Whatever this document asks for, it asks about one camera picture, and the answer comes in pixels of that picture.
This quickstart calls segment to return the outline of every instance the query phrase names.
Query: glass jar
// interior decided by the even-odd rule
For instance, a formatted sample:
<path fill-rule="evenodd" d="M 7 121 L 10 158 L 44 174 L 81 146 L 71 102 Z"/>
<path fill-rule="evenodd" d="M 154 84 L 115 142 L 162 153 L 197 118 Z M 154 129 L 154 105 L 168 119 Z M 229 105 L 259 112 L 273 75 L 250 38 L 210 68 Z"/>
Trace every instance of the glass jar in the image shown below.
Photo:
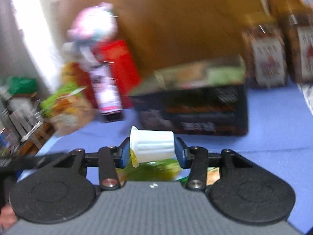
<path fill-rule="evenodd" d="M 252 88 L 270 88 L 287 84 L 287 65 L 283 34 L 276 20 L 264 12 L 245 14 L 244 60 L 247 84 Z"/>
<path fill-rule="evenodd" d="M 279 23 L 285 35 L 290 78 L 297 83 L 313 83 L 313 12 L 298 0 L 279 7 Z"/>

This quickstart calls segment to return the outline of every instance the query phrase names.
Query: label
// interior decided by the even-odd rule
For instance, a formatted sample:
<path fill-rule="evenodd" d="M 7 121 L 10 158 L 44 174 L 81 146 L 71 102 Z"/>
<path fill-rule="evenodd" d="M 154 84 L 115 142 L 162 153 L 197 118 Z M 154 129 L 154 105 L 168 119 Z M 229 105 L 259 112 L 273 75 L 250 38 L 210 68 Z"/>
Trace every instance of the label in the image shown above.
<path fill-rule="evenodd" d="M 313 30 L 310 26 L 299 27 L 301 74 L 303 80 L 313 78 Z"/>
<path fill-rule="evenodd" d="M 235 103 L 238 101 L 238 91 L 234 87 L 217 87 L 217 99 L 221 103 Z"/>
<path fill-rule="evenodd" d="M 100 113 L 122 110 L 121 98 L 110 67 L 105 65 L 95 67 L 89 75 Z"/>
<path fill-rule="evenodd" d="M 215 124 L 211 122 L 182 122 L 185 131 L 215 132 Z"/>
<path fill-rule="evenodd" d="M 252 42 L 256 81 L 260 86 L 285 84 L 285 56 L 278 38 L 262 38 Z"/>

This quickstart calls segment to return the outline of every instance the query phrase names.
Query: blue table surface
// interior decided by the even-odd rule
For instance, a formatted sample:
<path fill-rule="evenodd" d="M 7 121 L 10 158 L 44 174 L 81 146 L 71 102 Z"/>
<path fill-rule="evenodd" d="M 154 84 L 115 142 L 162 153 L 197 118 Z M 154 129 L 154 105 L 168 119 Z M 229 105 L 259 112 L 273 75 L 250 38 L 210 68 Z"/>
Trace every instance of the blue table surface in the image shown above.
<path fill-rule="evenodd" d="M 313 116 L 296 85 L 270 90 L 249 90 L 249 133 L 236 136 L 180 136 L 188 146 L 206 147 L 212 152 L 231 148 L 287 181 L 296 192 L 296 204 L 288 221 L 302 233 L 313 226 Z M 84 148 L 96 152 L 108 145 L 120 145 L 132 125 L 140 128 L 134 110 L 124 110 L 125 120 L 103 123 L 100 116 L 84 128 L 64 137 L 53 136 L 39 155 Z M 180 176 L 187 176 L 184 170 Z M 87 179 L 98 184 L 98 168 L 88 168 Z"/>

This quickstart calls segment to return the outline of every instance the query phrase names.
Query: blue gripper pad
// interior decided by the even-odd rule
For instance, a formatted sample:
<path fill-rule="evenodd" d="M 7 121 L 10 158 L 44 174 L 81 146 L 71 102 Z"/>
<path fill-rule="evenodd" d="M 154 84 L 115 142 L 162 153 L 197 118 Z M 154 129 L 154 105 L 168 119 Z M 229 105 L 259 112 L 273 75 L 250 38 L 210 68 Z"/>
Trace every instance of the blue gripper pad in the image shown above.
<path fill-rule="evenodd" d="M 130 158 L 130 139 L 127 137 L 123 143 L 119 146 L 121 150 L 120 155 L 120 168 L 123 169 L 127 166 Z"/>
<path fill-rule="evenodd" d="M 174 147 L 175 147 L 175 155 L 178 160 L 178 163 L 182 169 L 186 169 L 186 156 L 185 156 L 185 147 L 181 144 L 181 142 L 174 138 Z"/>

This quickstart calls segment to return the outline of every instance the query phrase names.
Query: black box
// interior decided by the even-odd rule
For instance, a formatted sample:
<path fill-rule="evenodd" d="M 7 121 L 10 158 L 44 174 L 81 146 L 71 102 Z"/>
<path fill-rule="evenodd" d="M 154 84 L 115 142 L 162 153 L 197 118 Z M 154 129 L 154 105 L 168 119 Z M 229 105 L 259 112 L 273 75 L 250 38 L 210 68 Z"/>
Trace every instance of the black box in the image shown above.
<path fill-rule="evenodd" d="M 145 130 L 209 135 L 248 132 L 245 66 L 240 56 L 155 71 L 130 97 Z"/>

